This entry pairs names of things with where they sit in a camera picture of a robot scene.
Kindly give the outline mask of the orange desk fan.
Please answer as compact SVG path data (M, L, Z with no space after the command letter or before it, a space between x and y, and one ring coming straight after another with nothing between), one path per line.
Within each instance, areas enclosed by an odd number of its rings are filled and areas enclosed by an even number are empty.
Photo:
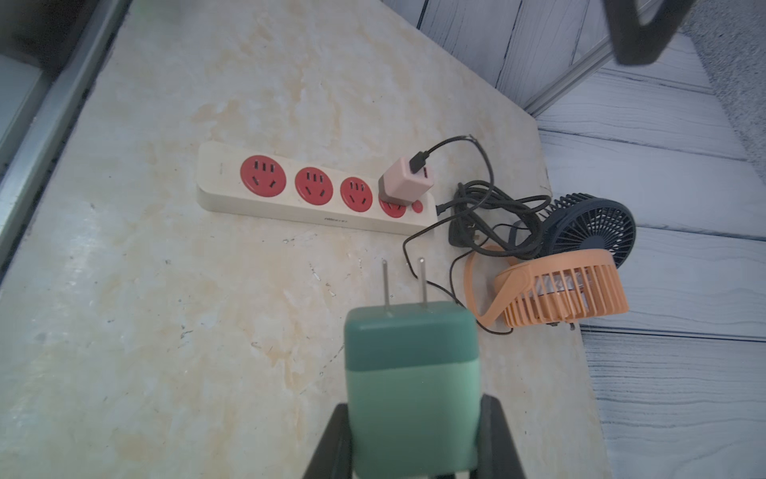
M550 323L578 323L630 310L618 267L606 249L579 249L532 259L510 259L494 279L495 296L479 311L474 292L476 253L464 270L466 307L489 329L499 319L509 329Z

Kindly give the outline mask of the dark blue desk fan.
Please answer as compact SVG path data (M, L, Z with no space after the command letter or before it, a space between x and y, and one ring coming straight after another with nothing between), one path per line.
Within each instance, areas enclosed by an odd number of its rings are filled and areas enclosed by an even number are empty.
M623 204L573 193L548 200L538 207L542 222L542 243L532 259L556 253L605 249L616 267L628 258L636 242L636 223Z

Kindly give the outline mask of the pink USB charger plug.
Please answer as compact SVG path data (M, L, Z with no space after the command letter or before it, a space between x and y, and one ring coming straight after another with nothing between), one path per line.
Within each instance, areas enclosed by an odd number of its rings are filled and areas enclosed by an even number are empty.
M407 207L419 201L433 186L434 180L426 167L413 173L410 161L402 157L380 177L379 198L385 203Z

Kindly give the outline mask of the white red power strip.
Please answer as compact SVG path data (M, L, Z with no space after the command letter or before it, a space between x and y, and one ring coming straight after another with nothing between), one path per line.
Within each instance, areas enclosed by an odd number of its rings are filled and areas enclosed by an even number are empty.
M437 221L429 193L394 205L371 178L217 142L199 146L197 202L215 213L407 237Z

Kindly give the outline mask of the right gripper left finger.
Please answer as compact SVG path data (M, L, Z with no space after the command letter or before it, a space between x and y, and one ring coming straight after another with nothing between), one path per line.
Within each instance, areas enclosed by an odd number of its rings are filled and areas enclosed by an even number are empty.
M352 434L348 405L339 403L305 469L303 479L351 479Z

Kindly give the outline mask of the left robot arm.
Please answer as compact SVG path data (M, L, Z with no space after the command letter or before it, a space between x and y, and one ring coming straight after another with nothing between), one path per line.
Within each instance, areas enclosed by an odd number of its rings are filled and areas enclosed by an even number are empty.
M604 0L606 22L616 63L624 66L645 66L662 54L690 12L694 0L665 0L646 24L634 1Z

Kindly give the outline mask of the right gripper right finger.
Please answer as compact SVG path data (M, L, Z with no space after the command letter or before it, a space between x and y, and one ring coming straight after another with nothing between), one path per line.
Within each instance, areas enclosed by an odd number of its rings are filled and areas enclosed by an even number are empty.
M488 394L481 399L477 439L479 479L525 479L501 401Z

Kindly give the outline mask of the green USB charger plug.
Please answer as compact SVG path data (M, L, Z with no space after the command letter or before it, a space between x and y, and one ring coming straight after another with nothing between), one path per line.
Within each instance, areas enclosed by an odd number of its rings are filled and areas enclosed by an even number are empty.
M344 325L352 461L360 478L438 477L478 465L475 319L452 301L357 307Z

